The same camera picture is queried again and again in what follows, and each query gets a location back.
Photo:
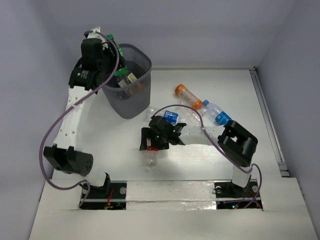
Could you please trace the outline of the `clear apple juice bottle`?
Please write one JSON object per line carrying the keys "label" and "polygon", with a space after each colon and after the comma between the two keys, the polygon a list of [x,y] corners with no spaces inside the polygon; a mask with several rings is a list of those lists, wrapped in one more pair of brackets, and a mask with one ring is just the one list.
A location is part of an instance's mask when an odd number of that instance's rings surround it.
{"label": "clear apple juice bottle", "polygon": [[119,75],[117,77],[117,84],[119,85],[120,88],[123,88],[130,85],[131,83],[134,83],[137,80],[138,78],[134,75],[134,73],[130,72],[130,73]]}

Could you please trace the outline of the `clear bottle red label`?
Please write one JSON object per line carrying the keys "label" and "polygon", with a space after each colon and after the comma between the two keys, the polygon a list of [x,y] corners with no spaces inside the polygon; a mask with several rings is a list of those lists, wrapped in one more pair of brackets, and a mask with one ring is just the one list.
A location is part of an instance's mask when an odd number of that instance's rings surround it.
{"label": "clear bottle red label", "polygon": [[152,146],[152,140],[150,138],[146,139],[146,150],[144,151],[144,158],[146,164],[149,167],[155,166],[158,161],[158,149]]}

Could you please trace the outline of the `clear bottle blue label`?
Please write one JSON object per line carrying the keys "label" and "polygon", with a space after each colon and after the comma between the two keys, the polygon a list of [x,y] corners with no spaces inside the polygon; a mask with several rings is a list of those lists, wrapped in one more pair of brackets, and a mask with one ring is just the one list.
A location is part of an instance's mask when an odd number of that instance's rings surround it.
{"label": "clear bottle blue label", "polygon": [[167,109],[159,110],[158,108],[152,106],[149,106],[145,111],[145,121],[150,122],[153,115],[163,117],[167,122],[169,122],[173,126],[179,123],[183,123],[185,121],[181,114]]}

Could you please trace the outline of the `orange juice bottle brown cap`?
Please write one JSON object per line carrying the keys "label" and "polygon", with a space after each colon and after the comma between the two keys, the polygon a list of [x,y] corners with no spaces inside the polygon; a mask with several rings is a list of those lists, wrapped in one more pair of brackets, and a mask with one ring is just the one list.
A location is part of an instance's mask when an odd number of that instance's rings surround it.
{"label": "orange juice bottle brown cap", "polygon": [[133,93],[139,93],[146,88],[146,85],[143,83],[138,83],[132,88]]}

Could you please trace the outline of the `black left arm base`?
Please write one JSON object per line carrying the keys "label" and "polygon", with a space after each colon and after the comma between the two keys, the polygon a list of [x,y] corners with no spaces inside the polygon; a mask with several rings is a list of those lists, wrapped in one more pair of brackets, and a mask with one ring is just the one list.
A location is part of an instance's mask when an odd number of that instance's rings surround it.
{"label": "black left arm base", "polygon": [[125,210],[127,206],[127,181],[111,181],[105,173],[104,185],[90,186],[86,196],[87,187],[83,186],[79,208],[82,210]]}

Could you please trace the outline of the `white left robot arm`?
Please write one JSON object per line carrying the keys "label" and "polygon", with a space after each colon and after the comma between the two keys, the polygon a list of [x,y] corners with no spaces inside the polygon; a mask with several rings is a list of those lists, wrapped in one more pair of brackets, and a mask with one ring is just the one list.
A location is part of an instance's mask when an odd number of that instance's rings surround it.
{"label": "white left robot arm", "polygon": [[39,165],[45,180],[48,177],[44,160],[57,171],[82,177],[79,185],[93,190],[104,198],[110,194],[109,175],[101,170],[91,153],[83,152],[83,133],[89,110],[100,89],[125,65],[125,59],[111,35],[101,33],[99,26],[84,33],[81,57],[73,68],[68,82],[65,111],[44,135],[39,147]]}

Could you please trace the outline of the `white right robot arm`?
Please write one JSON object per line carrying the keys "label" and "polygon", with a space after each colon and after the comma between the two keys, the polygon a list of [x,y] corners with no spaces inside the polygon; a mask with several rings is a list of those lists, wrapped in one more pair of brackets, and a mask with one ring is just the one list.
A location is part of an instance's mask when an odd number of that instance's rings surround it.
{"label": "white right robot arm", "polygon": [[203,145],[217,147],[222,155],[233,164],[230,190],[242,196],[249,189],[252,158],[258,139],[235,120],[222,126],[205,127],[180,122],[169,123],[162,116],[151,118],[148,127],[141,129],[139,150],[162,151],[172,146]]}

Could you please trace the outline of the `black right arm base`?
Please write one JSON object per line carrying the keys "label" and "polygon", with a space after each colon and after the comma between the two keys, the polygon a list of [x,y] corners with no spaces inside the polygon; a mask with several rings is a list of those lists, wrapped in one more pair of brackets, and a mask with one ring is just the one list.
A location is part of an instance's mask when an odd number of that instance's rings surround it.
{"label": "black right arm base", "polygon": [[231,181],[217,181],[211,193],[216,198],[218,210],[263,209],[258,182],[250,180],[245,188]]}

